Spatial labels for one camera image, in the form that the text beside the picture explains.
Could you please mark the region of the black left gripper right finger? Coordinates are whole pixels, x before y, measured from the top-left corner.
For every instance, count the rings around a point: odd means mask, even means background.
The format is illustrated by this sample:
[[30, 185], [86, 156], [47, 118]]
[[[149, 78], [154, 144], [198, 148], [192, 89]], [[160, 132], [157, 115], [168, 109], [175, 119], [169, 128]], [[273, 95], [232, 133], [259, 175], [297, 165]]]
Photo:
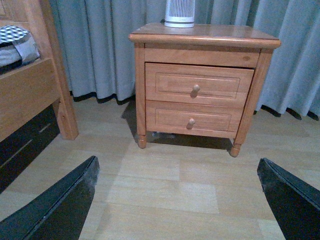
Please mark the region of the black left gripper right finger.
[[267, 158], [257, 175], [269, 207], [287, 240], [320, 238], [320, 191]]

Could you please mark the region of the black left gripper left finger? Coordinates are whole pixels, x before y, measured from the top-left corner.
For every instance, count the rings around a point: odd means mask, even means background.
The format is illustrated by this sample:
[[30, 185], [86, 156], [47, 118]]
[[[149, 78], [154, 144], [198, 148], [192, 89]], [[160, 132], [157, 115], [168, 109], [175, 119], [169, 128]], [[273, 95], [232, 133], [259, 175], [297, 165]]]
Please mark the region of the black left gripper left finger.
[[0, 222], [2, 240], [77, 240], [95, 195], [96, 156]]

